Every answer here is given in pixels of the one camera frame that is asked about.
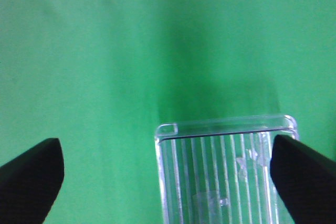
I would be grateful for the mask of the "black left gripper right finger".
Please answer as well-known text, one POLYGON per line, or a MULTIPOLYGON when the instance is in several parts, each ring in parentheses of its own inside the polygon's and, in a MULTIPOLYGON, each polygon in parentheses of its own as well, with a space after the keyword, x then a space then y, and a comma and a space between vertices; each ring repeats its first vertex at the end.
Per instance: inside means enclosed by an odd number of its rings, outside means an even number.
POLYGON ((295 223, 335 223, 335 162, 288 135, 276 135, 270 175, 295 223))

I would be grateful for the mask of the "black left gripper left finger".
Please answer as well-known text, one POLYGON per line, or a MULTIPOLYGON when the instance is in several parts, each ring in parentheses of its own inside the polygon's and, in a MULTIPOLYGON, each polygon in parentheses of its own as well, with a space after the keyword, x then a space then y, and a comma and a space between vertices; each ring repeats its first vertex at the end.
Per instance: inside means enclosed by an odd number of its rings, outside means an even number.
POLYGON ((58 138, 45 139, 1 166, 1 223, 43 223, 64 176, 58 138))

